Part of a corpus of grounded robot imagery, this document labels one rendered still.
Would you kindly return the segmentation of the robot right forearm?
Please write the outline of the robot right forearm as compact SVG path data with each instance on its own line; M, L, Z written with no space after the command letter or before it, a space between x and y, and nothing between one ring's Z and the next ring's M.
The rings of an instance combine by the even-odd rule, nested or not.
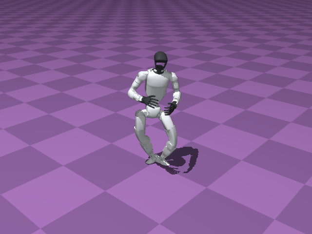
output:
M136 92L133 92L131 89L128 91L128 96L133 99L133 100L136 100L136 101L141 101L141 99L143 98L141 95L139 95L138 93Z

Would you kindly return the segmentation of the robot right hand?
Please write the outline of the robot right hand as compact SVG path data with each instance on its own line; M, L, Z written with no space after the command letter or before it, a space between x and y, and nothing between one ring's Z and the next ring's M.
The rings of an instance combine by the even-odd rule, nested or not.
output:
M145 105L148 105L148 106L150 106L150 107L152 107L152 108L155 108L155 107L153 107L153 106L156 106L156 105L154 105L153 103L156 103L156 104L158 104L157 102L155 102L155 101L152 101L152 100L156 100L156 101L158 101L157 99L155 99L155 98L151 98L151 97L156 97L156 96L154 96L154 95L151 95L151 96L148 96L148 97L145 97L145 96L142 96L143 98L141 99L141 103L145 103ZM153 103L151 103L151 102L153 102ZM149 105L149 104L151 104L151 105L153 105L153 106L151 106L151 105Z

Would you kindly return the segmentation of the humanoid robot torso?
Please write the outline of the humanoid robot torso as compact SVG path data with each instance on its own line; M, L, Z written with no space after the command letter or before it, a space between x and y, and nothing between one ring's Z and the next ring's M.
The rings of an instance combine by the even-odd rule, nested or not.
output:
M166 94L170 76L169 76L169 72L165 69L161 71L161 72L164 71L163 74L156 74L155 72L157 72L157 70L156 69L152 70L152 69L153 68L147 70L148 76L145 80L145 92L147 96L151 96L151 95L156 96L156 97L151 97L151 98L155 98L158 101L156 100L152 100L152 101L159 103L159 101L162 101L163 97ZM160 106L156 103L153 103L153 104L156 106L153 106L151 104L149 105L155 108L152 108L146 105L145 107L147 111L146 117L158 118L160 116Z

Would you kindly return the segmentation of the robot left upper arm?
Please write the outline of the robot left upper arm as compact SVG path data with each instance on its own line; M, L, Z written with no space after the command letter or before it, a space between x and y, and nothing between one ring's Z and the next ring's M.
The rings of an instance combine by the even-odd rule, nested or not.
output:
M179 92L180 92L178 78L176 74L173 72L169 72L169 76L170 76L170 81L174 90L173 92L173 97L174 97L175 95L179 95Z

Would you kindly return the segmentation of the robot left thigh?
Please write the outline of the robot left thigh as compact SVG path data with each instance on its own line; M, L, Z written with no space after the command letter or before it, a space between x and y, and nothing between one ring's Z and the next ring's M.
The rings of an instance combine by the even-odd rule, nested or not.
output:
M165 132L169 138L169 140L166 143L166 146L172 150L176 147L177 145L177 132L176 132L176 127L173 124L173 121L170 117L170 115L166 116L165 111L160 110L160 116L159 116L159 120L161 120L164 128L165 128Z

